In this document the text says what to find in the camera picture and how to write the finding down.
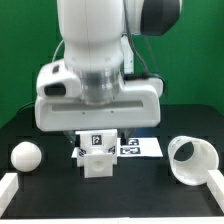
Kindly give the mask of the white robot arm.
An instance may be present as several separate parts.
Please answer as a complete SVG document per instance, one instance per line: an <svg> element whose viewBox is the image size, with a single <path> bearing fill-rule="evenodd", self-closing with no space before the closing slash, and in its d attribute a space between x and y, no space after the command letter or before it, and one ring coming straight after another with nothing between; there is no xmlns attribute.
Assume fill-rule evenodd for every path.
<svg viewBox="0 0 224 224"><path fill-rule="evenodd" d="M42 67L35 119L43 131L155 127L160 77L121 72L122 36L160 36L179 19L182 0L57 0L64 58Z"/></svg>

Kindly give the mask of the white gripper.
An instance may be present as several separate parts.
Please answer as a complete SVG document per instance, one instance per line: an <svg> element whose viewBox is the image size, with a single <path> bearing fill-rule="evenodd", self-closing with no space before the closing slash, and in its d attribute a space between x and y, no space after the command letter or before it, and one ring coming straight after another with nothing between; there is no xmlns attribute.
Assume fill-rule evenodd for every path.
<svg viewBox="0 0 224 224"><path fill-rule="evenodd" d="M119 94L106 105L88 105L81 101L77 77L42 76L37 82L35 118L43 131L64 131L69 142L77 145L74 131L124 128L119 130L120 144L135 135L134 127L155 127L160 123L159 97L163 82L159 78L120 82Z"/></svg>

